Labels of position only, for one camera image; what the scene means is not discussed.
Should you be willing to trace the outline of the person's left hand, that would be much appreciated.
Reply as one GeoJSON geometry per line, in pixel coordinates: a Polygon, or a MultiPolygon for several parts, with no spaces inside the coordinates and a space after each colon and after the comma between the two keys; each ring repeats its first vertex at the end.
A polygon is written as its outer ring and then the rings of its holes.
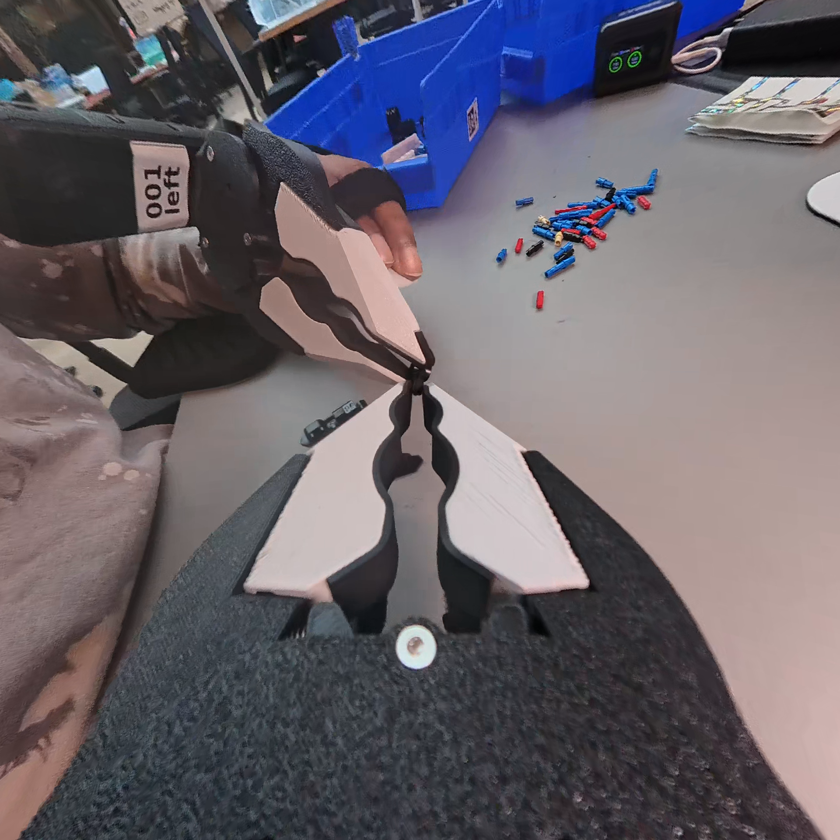
{"type": "Polygon", "coordinates": [[[317,153],[334,202],[369,236],[386,267],[405,283],[423,274],[403,192],[392,176],[355,159],[317,153]]]}

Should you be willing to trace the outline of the pile of small plastic pins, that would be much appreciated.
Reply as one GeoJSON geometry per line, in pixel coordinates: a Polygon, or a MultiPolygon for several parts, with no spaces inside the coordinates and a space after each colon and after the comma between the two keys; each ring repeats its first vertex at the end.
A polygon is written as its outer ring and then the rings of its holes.
{"type": "Polygon", "coordinates": [[[540,312],[548,283],[564,280],[578,265],[581,255],[602,247],[614,219],[650,211],[659,176],[660,169],[655,167],[646,180],[635,185],[621,186],[605,177],[596,178],[598,193],[593,198],[561,205],[551,215],[536,216],[528,237],[518,237],[510,248],[498,251],[497,267],[520,259],[539,269],[541,285],[533,294],[533,307],[540,312]]]}

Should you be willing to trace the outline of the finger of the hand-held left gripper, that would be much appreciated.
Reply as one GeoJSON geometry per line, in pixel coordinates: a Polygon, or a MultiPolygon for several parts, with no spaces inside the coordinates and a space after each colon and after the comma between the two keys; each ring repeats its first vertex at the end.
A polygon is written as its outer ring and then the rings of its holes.
{"type": "MultiPolygon", "coordinates": [[[[364,324],[373,341],[416,366],[434,367],[434,355],[396,281],[368,235],[347,220],[333,226],[288,184],[279,185],[275,217],[283,256],[272,279],[283,279],[310,318],[328,322],[333,303],[347,305],[364,324]]],[[[292,352],[302,347],[273,321],[274,337],[292,352]]],[[[383,350],[362,348],[361,336],[332,328],[347,347],[383,361],[383,350]]]]}
{"type": "Polygon", "coordinates": [[[326,311],[328,322],[317,321],[301,308],[288,284],[281,278],[274,278],[261,291],[259,308],[302,347],[307,357],[316,361],[325,361],[347,371],[393,384],[410,381],[421,374],[420,368],[411,361],[376,344],[362,321],[345,304],[333,303],[326,311]],[[384,360],[369,359],[361,350],[347,347],[337,337],[333,327],[351,333],[350,340],[359,334],[362,348],[369,351],[383,350],[384,360]]]}

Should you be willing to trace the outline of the black box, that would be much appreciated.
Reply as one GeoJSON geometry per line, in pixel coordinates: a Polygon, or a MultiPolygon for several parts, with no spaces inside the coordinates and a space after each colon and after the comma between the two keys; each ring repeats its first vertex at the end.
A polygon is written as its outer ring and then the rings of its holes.
{"type": "Polygon", "coordinates": [[[767,1],[732,27],[721,61],[736,67],[838,55],[838,1],[767,1]]]}

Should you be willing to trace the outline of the blue plastic bin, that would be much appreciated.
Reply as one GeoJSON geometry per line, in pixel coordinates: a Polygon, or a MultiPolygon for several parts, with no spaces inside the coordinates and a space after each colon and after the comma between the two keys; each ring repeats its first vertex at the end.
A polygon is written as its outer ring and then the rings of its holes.
{"type": "MultiPolygon", "coordinates": [[[[547,104],[573,91],[592,94],[595,41],[602,23],[644,1],[505,2],[501,86],[512,97],[547,104]]],[[[675,47],[732,20],[743,2],[684,1],[675,47]]]]}

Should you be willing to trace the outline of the small black labelled part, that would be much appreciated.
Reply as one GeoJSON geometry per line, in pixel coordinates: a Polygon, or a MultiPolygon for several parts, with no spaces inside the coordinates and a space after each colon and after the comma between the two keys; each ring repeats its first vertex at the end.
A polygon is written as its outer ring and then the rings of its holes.
{"type": "Polygon", "coordinates": [[[334,409],[331,414],[324,418],[317,418],[303,428],[300,445],[310,448],[318,442],[331,435],[339,427],[346,424],[351,418],[357,416],[367,407],[364,399],[358,401],[350,400],[334,409]]]}

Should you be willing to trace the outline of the person's left forearm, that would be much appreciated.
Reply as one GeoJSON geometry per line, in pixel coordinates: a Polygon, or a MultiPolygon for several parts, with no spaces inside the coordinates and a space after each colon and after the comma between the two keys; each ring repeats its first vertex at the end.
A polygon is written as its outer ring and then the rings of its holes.
{"type": "Polygon", "coordinates": [[[1,236],[1,322],[21,339],[122,340],[236,312],[193,227],[50,247],[1,236]]]}

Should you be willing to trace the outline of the white metal pole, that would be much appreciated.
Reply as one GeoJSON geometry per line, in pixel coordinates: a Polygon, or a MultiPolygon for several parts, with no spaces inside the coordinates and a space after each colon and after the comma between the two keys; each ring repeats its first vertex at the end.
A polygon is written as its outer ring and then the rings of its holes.
{"type": "Polygon", "coordinates": [[[233,68],[236,78],[238,79],[238,83],[243,91],[246,106],[251,118],[255,121],[263,122],[266,115],[260,106],[259,98],[256,96],[255,90],[249,83],[249,79],[247,78],[245,70],[237,58],[237,54],[234,51],[232,43],[229,41],[227,35],[222,29],[222,26],[218,23],[214,9],[208,4],[208,2],[205,1],[201,2],[201,6],[210,25],[213,27],[213,31],[219,40],[224,55],[228,59],[228,62],[233,68]]]}

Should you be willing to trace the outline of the black device with green display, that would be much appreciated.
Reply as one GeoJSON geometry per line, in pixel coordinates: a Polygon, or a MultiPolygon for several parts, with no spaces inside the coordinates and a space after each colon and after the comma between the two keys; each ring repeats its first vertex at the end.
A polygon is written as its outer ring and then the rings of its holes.
{"type": "Polygon", "coordinates": [[[605,98],[664,81],[683,4],[649,2],[608,17],[595,41],[592,94],[605,98]]]}

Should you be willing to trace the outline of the person's patterned sweatshirt torso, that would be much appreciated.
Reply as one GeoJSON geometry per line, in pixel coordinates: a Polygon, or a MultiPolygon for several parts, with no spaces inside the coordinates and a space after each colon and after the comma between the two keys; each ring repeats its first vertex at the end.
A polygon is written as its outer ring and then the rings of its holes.
{"type": "Polygon", "coordinates": [[[172,426],[123,432],[1,330],[1,837],[88,734],[149,538],[172,426]]]}

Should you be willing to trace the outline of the cluttered background table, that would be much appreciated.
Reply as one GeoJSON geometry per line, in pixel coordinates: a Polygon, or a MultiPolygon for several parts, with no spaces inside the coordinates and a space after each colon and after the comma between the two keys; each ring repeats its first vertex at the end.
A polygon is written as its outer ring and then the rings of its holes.
{"type": "Polygon", "coordinates": [[[112,43],[93,50],[91,56],[93,63],[77,74],[54,64],[36,77],[21,81],[2,79],[2,103],[87,111],[111,109],[153,119],[165,116],[167,106],[151,87],[152,82],[165,79],[171,71],[161,49],[154,55],[160,60],[151,65],[137,65],[134,60],[143,57],[140,52],[125,52],[112,43]]]}

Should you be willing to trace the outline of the blue bin with square tag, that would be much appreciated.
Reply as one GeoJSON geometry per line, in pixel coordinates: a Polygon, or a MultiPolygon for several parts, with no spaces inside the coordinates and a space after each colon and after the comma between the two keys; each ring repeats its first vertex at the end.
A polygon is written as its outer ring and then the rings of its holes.
{"type": "Polygon", "coordinates": [[[383,166],[389,109],[412,120],[426,153],[385,164],[412,211],[441,207],[501,99],[503,2],[470,2],[376,38],[266,119],[287,140],[383,166]]]}

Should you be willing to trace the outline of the white flat pad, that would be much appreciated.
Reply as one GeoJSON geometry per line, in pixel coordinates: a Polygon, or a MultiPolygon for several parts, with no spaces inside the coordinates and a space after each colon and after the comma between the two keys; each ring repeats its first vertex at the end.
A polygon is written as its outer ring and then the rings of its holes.
{"type": "Polygon", "coordinates": [[[808,210],[817,217],[839,226],[840,173],[828,175],[813,184],[805,195],[808,210]]]}

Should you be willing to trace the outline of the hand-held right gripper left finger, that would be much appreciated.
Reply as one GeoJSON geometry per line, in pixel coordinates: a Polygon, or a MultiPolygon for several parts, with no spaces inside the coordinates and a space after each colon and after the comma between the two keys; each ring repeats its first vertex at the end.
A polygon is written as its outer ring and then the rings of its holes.
{"type": "Polygon", "coordinates": [[[403,472],[402,437],[395,385],[315,445],[244,592],[333,603],[358,633],[380,633],[398,565],[390,488],[403,472]]]}

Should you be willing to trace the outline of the grey desk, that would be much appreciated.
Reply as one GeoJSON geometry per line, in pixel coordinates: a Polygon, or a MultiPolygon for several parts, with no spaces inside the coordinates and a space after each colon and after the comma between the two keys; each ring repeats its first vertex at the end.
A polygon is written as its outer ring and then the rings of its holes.
{"type": "Polygon", "coordinates": [[[766,759],[838,838],[838,227],[821,145],[712,139],[716,92],[666,84],[502,105],[445,204],[415,213],[406,290],[433,382],[542,452],[665,573],[766,759]],[[652,207],[535,311],[501,248],[538,215],[638,184],[652,207]]]}

